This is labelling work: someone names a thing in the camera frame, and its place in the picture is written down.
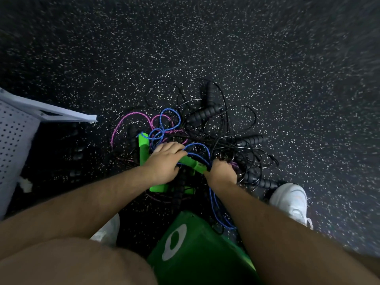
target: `skin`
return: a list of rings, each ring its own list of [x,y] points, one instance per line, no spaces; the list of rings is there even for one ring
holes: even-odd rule
[[[178,173],[187,153],[159,145],[143,166],[83,186],[0,223],[1,284],[157,284],[137,254],[88,240],[151,186]],[[260,277],[274,284],[379,284],[338,245],[254,199],[224,161],[205,172],[230,212]]]

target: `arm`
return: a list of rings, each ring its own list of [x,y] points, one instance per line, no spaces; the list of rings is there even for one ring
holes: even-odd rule
[[[143,166],[55,197],[0,223],[0,260],[44,241],[91,238],[108,220],[151,186],[167,183],[187,155],[177,142],[163,143]]]
[[[237,176],[225,161],[214,161],[205,176],[231,214],[267,285],[380,284],[373,273],[334,242],[237,186]]]

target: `green plyometric box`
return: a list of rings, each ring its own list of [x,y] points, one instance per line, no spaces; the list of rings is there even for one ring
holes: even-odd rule
[[[181,212],[148,257],[159,285],[262,284],[248,255],[191,212]]]

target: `black rubber floor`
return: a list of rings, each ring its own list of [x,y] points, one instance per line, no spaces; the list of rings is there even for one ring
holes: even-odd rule
[[[306,190],[315,230],[380,256],[378,0],[0,2],[0,87],[97,114],[87,132],[104,153],[99,172],[117,113],[157,82],[197,96],[189,80],[213,76],[231,105],[256,110],[280,160],[268,177]],[[121,218],[125,246],[143,255],[171,222],[144,196]]]

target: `perforated metal panel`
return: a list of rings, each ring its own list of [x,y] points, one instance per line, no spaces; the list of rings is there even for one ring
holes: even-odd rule
[[[0,101],[0,220],[16,187],[40,120]]]

